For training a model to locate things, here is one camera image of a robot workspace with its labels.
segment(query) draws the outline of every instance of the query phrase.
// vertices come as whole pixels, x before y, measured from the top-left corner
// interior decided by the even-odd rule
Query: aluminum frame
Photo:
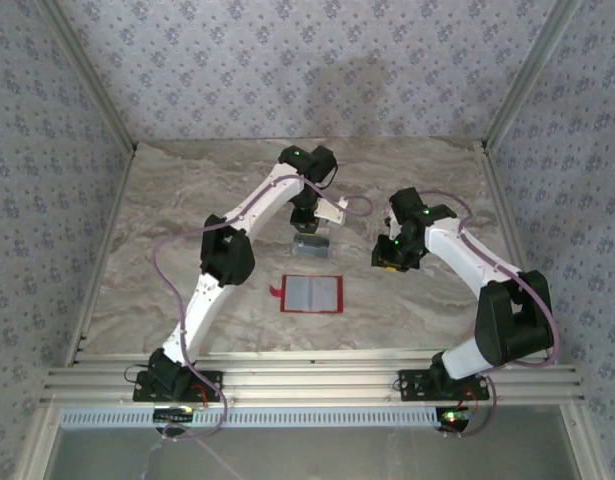
[[[62,8],[56,0],[36,0],[36,5],[45,17],[50,30],[54,33],[56,41],[62,47],[69,63],[71,63],[71,66],[85,85],[92,102],[103,117],[110,133],[123,150],[126,152],[133,151],[134,145],[129,131]]]
[[[581,0],[554,3],[485,135],[488,154],[500,146],[580,4]]]
[[[527,268],[520,237],[500,174],[482,144],[474,142],[477,161],[483,168],[492,194],[496,216],[513,263]],[[31,431],[21,455],[18,480],[41,480],[49,468],[63,415],[72,407],[107,407],[125,411],[135,408],[133,386],[122,374],[127,365],[144,363],[146,355],[88,355],[78,348],[86,338],[93,307],[104,273],[117,218],[129,175],[128,162],[112,209],[112,221],[105,233],[95,274],[79,318],[66,368],[52,369],[35,413]],[[423,369],[436,350],[376,349],[315,352],[216,353],[198,359],[199,368],[226,372],[224,391],[235,408],[276,407],[368,407],[403,406],[391,389],[396,371]],[[545,353],[533,355],[539,360]],[[511,405],[560,405],[569,441],[583,480],[611,478],[584,404],[579,374],[574,365],[553,365],[541,370],[507,367],[492,373],[498,388],[498,403]],[[453,405],[448,402],[414,403],[412,408]]]

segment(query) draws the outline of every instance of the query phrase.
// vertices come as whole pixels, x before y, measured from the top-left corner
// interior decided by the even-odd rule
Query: red frame
[[[336,310],[308,311],[308,310],[287,310],[285,308],[285,286],[287,285],[287,277],[318,277],[318,278],[335,278],[338,283],[338,307]],[[282,296],[280,297],[280,311],[283,313],[343,313],[343,276],[342,275],[283,275],[283,284],[280,287]]]

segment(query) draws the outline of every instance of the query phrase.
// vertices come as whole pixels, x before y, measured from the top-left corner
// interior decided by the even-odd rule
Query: black mounting bracket
[[[200,370],[200,373],[207,377],[216,387],[222,388],[223,372],[217,370]],[[220,398],[209,386],[205,385],[198,378],[193,376],[189,387],[182,392],[178,398],[173,398],[172,393],[165,386],[156,380],[156,378],[148,371],[138,373],[136,383],[134,385],[134,402],[171,402],[177,403],[203,403],[203,391],[207,397],[207,403],[219,403]]]
[[[400,370],[394,386],[403,402],[489,400],[487,381],[474,375],[452,380],[440,389],[429,370]]]
[[[223,373],[201,371],[217,388],[222,388]],[[201,382],[189,368],[172,361],[163,348],[149,356],[147,370],[138,372],[134,384],[134,402],[218,402],[216,392]]]

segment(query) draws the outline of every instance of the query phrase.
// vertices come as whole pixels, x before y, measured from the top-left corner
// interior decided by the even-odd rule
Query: wire
[[[334,182],[334,178],[336,178],[337,173],[338,173],[338,164],[336,164],[336,166],[334,167],[334,173],[329,179],[329,182],[327,183],[327,185],[319,185],[319,187],[323,190],[325,190],[326,188],[329,188],[329,186]]]
[[[474,401],[474,411],[471,412],[472,415],[474,413],[476,413],[476,411],[478,410],[478,397],[476,397],[476,394],[474,393],[474,391],[470,388],[470,387],[465,387],[465,389],[463,390],[463,395],[468,393],[469,396],[472,398],[472,400]],[[456,405],[454,407],[454,410],[458,410],[460,407],[463,406],[463,403],[465,403],[465,400],[461,400],[460,402],[458,402],[458,405]]]
[[[203,387],[200,383],[196,383],[190,387],[191,389],[198,389],[200,391],[201,396],[203,397],[203,407],[207,408],[209,406],[209,400],[207,400],[207,391],[205,387]]]
[[[218,420],[218,423],[210,428],[208,431],[203,432],[203,433],[199,433],[196,435],[187,435],[187,436],[177,436],[177,437],[170,437],[167,435],[167,429],[169,428],[169,425],[165,426],[163,428],[163,432],[162,432],[162,436],[163,439],[165,440],[171,440],[173,442],[178,442],[178,441],[187,441],[187,440],[200,440],[203,438],[207,438],[210,435],[213,435],[214,433],[216,433],[218,430],[220,430],[223,426],[223,424],[225,423],[225,421],[227,420],[227,412],[229,410],[229,405],[227,402],[227,397],[225,397],[225,394],[222,392],[222,390],[220,390],[220,388],[216,387],[216,385],[214,385],[213,382],[211,382],[207,377],[205,377],[202,373],[200,373],[196,367],[194,366],[193,362],[189,359],[189,354],[187,352],[187,342],[185,339],[185,306],[183,303],[183,299],[180,295],[180,292],[178,291],[178,289],[174,286],[173,283],[171,283],[171,281],[165,276],[165,274],[162,272],[162,270],[160,269],[160,267],[158,266],[158,253],[160,252],[160,250],[162,250],[165,246],[170,245],[178,240],[181,240],[183,238],[192,238],[192,237],[198,237],[201,236],[202,234],[206,233],[206,232],[211,232],[213,230],[219,230],[221,228],[227,227],[229,225],[232,225],[233,223],[236,223],[238,220],[240,220],[240,218],[242,218],[269,190],[271,190],[272,188],[274,188],[279,182],[283,182],[285,180],[300,180],[301,182],[303,182],[304,184],[307,184],[308,186],[310,186],[316,193],[318,193],[324,200],[328,201],[329,203],[332,204],[332,206],[334,208],[336,208],[337,210],[347,214],[347,215],[354,215],[354,216],[358,216],[358,217],[368,217],[369,215],[371,215],[371,213],[374,210],[374,205],[371,202],[371,200],[369,198],[367,198],[364,195],[348,195],[346,198],[348,200],[354,200],[354,199],[360,199],[363,200],[365,203],[367,203],[367,205],[369,206],[369,209],[364,211],[364,212],[359,212],[356,210],[352,210],[350,208],[345,208],[345,207],[341,207],[336,200],[334,200],[332,197],[330,197],[328,194],[326,194],[325,192],[323,192],[323,189],[321,187],[318,187],[314,182],[312,182],[311,180],[308,180],[307,178],[301,177],[300,175],[296,175],[296,174],[288,174],[288,175],[281,175],[279,177],[277,177],[276,179],[272,180],[271,182],[269,182],[267,185],[265,185],[265,187],[263,187],[252,199],[251,201],[245,205],[245,207],[239,212],[238,216],[228,219],[223,223],[219,223],[216,225],[211,225],[211,226],[205,226],[202,228],[197,228],[194,230],[189,230],[187,232],[183,232],[179,235],[175,235],[169,238],[166,238],[164,240],[162,240],[161,242],[159,242],[151,251],[151,264],[154,267],[154,270],[156,271],[156,275],[158,276],[158,278],[160,278],[160,280],[163,282],[163,284],[165,285],[165,287],[174,295],[175,300],[176,300],[176,305],[178,308],[178,321],[180,323],[180,349],[181,349],[181,354],[183,357],[183,361],[184,364],[187,368],[189,368],[189,370],[192,372],[192,374],[198,378],[201,382],[203,382],[205,385],[207,385],[210,389],[212,389],[216,395],[218,395],[218,398],[220,399],[222,405],[223,405],[223,411],[222,414]]]
[[[129,371],[129,369],[130,369],[130,368],[133,368],[133,367],[148,368],[148,366],[147,366],[147,365],[141,365],[141,364],[138,364],[138,363],[134,363],[133,365],[129,365],[129,366],[125,369],[125,371],[123,372],[123,377],[125,377],[125,381],[126,381],[126,382],[129,382],[129,383],[133,383],[134,385],[136,385],[136,380],[129,380],[129,379],[127,378],[127,372]]]

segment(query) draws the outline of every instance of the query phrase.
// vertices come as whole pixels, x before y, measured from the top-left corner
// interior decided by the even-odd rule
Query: white vent
[[[67,409],[64,428],[152,427],[153,410]],[[219,409],[194,412],[194,427],[216,425]],[[283,427],[406,427],[437,425],[436,410],[429,407],[376,408],[232,408],[225,428]]]

